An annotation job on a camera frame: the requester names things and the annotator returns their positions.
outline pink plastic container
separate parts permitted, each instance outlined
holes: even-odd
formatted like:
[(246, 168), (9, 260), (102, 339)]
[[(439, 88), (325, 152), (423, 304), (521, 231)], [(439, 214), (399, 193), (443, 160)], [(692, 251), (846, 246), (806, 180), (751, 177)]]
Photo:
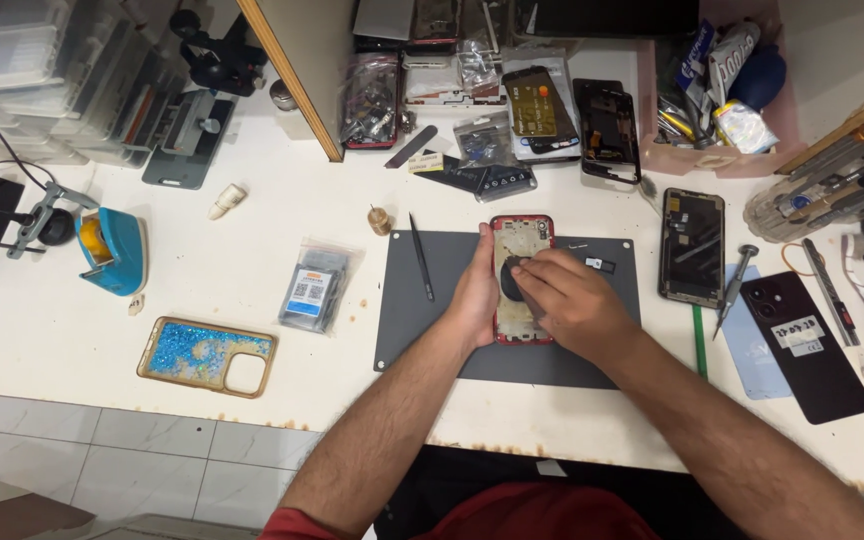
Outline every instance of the pink plastic container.
[[(775, 0), (702, 0), (699, 11), (702, 18), (708, 19), (718, 28), (744, 18), (751, 18), (762, 28), (778, 28), (779, 5)], [(778, 52), (786, 55), (786, 41), (780, 34), (776, 42)], [(718, 178), (762, 178), (770, 176), (777, 169), (798, 156), (809, 145), (799, 139), (799, 125), (796, 120), (795, 96), (792, 84), (786, 80), (785, 86), (774, 101), (765, 107), (762, 118), (778, 137), (779, 142), (773, 153), (741, 153), (727, 146), (713, 146), (705, 150), (675, 148), (670, 144), (657, 144), (659, 134), (657, 101), (659, 92), (656, 87), (656, 44), (652, 40), (637, 43), (638, 62), (638, 151), (642, 168), (649, 171), (683, 176), (693, 169), (712, 169)]]

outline blue glitter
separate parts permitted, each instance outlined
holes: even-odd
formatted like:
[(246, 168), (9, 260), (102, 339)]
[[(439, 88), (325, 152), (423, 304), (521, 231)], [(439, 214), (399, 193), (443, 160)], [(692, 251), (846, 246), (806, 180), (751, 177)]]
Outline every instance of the blue glitter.
[(147, 371), (181, 382), (221, 384), (236, 353), (265, 358), (271, 348), (272, 341), (262, 337), (165, 323)]

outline glitter phone case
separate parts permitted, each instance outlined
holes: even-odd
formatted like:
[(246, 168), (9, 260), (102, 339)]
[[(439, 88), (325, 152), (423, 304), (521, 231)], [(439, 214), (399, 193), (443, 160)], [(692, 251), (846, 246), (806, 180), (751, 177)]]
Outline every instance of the glitter phone case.
[[(279, 340), (266, 333), (159, 317), (135, 371), (146, 379), (253, 399), (265, 390), (278, 345)], [(226, 374), (237, 354), (265, 362), (258, 388), (250, 394), (226, 386)]]

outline yellow tape roll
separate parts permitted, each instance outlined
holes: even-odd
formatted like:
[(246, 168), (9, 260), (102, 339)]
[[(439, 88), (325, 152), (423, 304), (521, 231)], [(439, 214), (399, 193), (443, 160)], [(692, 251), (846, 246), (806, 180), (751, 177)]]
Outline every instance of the yellow tape roll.
[(106, 240), (102, 237), (102, 228), (99, 227), (98, 219), (81, 224), (81, 227), (78, 228), (78, 240), (96, 262), (113, 257), (113, 252), (109, 251), (109, 246), (106, 245)]

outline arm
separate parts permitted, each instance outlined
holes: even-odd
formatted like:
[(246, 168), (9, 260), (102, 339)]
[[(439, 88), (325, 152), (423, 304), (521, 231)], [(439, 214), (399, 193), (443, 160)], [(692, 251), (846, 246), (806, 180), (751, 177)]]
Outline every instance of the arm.
[(479, 245), (438, 321), (359, 396), (318, 442), (279, 503), (341, 538), (361, 538), (426, 442), (452, 383), (493, 338), (498, 283), (493, 232)]
[(512, 274), (546, 311), (539, 324), (622, 389), (752, 538), (864, 538), (858, 492), (678, 362), (629, 318), (602, 276), (558, 250)]

